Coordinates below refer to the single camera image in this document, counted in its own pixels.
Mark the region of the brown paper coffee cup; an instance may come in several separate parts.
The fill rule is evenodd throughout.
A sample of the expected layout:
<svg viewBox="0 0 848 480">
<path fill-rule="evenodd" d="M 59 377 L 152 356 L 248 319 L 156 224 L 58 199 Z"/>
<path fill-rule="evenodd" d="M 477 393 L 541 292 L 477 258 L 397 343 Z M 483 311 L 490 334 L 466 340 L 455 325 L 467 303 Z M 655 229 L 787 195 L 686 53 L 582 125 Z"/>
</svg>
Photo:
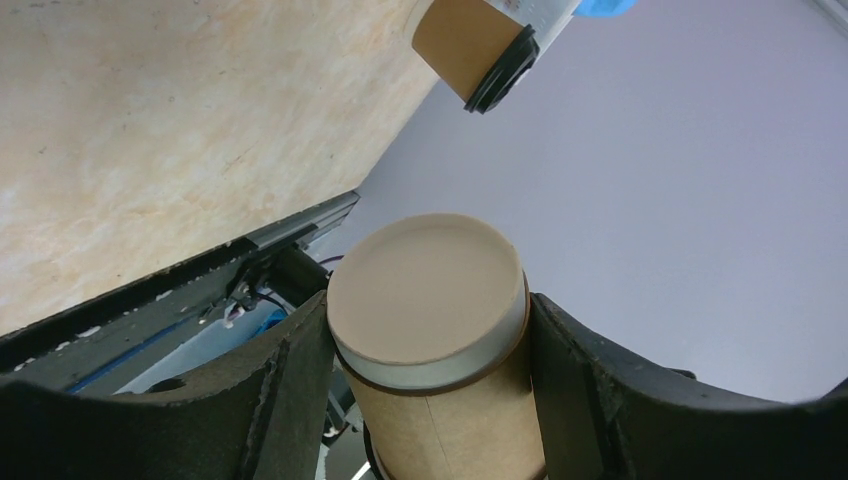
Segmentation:
<svg viewBox="0 0 848 480">
<path fill-rule="evenodd" d="M 419 1 L 404 32 L 412 49 L 467 102 L 523 26 L 482 0 Z"/>
</svg>

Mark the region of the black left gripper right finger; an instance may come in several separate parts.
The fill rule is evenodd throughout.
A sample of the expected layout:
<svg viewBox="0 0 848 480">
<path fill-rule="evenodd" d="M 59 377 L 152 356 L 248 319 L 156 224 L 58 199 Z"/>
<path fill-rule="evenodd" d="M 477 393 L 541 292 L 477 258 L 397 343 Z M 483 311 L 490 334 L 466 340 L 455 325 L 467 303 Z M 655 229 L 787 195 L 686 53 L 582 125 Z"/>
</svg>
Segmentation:
<svg viewBox="0 0 848 480">
<path fill-rule="evenodd" d="M 552 479 L 843 479 L 847 388 L 755 398 L 658 365 L 531 297 L 536 410 Z"/>
</svg>

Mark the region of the black cup lid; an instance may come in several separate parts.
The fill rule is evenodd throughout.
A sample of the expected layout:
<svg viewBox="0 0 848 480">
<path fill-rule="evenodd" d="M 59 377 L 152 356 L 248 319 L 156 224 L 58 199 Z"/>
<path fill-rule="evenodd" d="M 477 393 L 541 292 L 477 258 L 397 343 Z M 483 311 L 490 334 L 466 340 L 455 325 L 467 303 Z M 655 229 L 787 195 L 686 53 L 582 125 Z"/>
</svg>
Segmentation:
<svg viewBox="0 0 848 480">
<path fill-rule="evenodd" d="M 508 95 L 540 55 L 535 34 L 530 24 L 518 33 L 474 89 L 464 105 L 465 111 L 485 114 Z"/>
</svg>

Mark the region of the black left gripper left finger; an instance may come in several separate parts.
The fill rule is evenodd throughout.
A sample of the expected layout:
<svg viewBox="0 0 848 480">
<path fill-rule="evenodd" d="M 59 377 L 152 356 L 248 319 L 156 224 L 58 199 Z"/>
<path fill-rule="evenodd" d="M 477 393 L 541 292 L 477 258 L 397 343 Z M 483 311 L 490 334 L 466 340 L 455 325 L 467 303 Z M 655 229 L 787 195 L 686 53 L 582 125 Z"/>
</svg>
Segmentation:
<svg viewBox="0 0 848 480">
<path fill-rule="evenodd" d="M 1 383 L 5 479 L 311 479 L 334 347 L 318 293 L 240 347 L 143 394 Z"/>
</svg>

